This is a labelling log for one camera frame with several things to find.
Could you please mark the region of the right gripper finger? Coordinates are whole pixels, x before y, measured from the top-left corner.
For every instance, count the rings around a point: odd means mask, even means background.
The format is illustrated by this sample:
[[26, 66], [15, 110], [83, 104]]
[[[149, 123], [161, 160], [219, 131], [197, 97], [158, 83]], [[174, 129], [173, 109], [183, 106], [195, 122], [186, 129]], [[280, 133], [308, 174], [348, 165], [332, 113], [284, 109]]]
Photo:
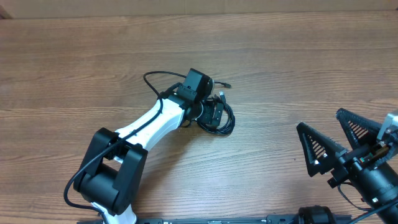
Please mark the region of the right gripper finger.
[[376, 138], [381, 128], [380, 123], [344, 108], [340, 108], [336, 112], [336, 119], [340, 122], [352, 149], [376, 143]]
[[346, 148], [320, 133], [308, 124], [296, 126], [303, 147], [307, 172], [310, 177], [323, 175], [335, 168], [340, 157], [347, 153]]

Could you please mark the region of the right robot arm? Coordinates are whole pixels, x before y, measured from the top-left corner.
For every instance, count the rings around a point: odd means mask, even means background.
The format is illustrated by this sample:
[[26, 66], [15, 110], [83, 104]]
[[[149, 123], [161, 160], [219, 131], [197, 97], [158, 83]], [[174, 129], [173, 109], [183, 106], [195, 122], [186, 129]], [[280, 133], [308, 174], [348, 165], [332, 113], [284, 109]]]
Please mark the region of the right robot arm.
[[347, 184], [359, 192], [368, 207], [352, 223], [374, 214], [384, 223], [397, 223], [397, 172], [387, 163], [397, 155], [397, 112], [387, 114], [383, 123], [344, 108], [335, 117], [350, 149], [304, 122], [296, 127], [309, 176], [329, 172], [331, 188]]

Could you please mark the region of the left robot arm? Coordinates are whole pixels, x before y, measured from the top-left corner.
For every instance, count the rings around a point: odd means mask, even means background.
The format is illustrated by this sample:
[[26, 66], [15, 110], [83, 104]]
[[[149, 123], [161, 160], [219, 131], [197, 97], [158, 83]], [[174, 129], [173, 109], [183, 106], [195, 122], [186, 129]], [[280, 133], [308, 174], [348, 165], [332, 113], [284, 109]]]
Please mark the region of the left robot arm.
[[149, 151], [186, 121], [204, 117], [205, 104], [217, 82], [195, 69], [165, 91], [156, 91], [155, 105], [130, 125], [95, 132], [80, 168], [69, 180], [65, 202], [73, 188], [88, 201], [79, 209], [94, 210], [101, 223], [135, 223], [131, 203], [136, 197]]

